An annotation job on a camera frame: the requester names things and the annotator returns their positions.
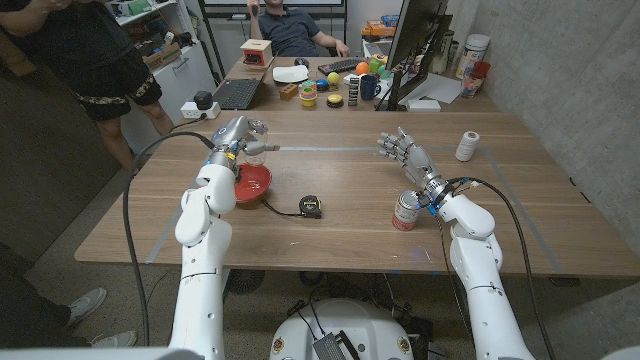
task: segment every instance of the tin can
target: tin can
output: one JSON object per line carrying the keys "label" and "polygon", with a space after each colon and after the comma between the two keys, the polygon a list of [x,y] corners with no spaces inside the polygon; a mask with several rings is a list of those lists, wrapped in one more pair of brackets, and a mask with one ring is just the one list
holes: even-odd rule
{"label": "tin can", "polygon": [[398,230],[409,231],[416,227],[421,210],[418,194],[415,191],[405,190],[398,196],[391,223]]}

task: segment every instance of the red bowl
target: red bowl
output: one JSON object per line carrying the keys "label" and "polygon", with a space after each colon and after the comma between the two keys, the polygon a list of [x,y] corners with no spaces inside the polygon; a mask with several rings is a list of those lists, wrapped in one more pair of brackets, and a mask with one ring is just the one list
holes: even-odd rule
{"label": "red bowl", "polygon": [[239,165],[240,182],[236,183],[236,202],[247,204],[260,200],[271,185],[271,171],[266,167]]}

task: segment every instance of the man sitting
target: man sitting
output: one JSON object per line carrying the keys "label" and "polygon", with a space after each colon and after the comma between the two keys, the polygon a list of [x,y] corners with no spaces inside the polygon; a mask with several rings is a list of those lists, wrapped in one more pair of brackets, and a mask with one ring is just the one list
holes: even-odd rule
{"label": "man sitting", "polygon": [[271,40],[274,56],[319,56],[316,45],[335,47],[338,56],[349,56],[349,48],[342,41],[320,31],[311,16],[300,9],[288,9],[283,0],[265,0],[267,13],[254,15],[260,0],[247,0],[251,16],[251,38]]}

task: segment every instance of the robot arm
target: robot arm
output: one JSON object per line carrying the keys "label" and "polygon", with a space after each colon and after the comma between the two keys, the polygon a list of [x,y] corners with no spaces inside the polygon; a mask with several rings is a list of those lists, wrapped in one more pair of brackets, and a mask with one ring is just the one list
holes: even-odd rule
{"label": "robot arm", "polygon": [[240,116],[222,125],[214,134],[215,148],[196,182],[182,196],[183,213],[176,224],[176,239],[182,246],[182,275],[171,334],[171,348],[183,348],[206,360],[224,359],[222,339],[222,266],[231,243],[231,225],[218,218],[236,204],[236,157],[240,151],[257,155],[280,147],[257,141],[266,126]]}
{"label": "robot arm", "polygon": [[467,293],[477,359],[531,360],[500,280],[502,250],[491,214],[442,180],[427,152],[402,128],[381,134],[383,156],[395,159],[422,191],[418,199],[451,227],[451,263]]}

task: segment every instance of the whiteboard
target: whiteboard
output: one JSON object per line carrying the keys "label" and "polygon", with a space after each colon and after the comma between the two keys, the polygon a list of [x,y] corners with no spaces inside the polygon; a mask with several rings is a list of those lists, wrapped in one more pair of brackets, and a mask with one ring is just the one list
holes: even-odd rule
{"label": "whiteboard", "polygon": [[[343,0],[284,0],[285,5],[342,5]],[[206,5],[244,5],[247,6],[247,0],[204,0]]]}

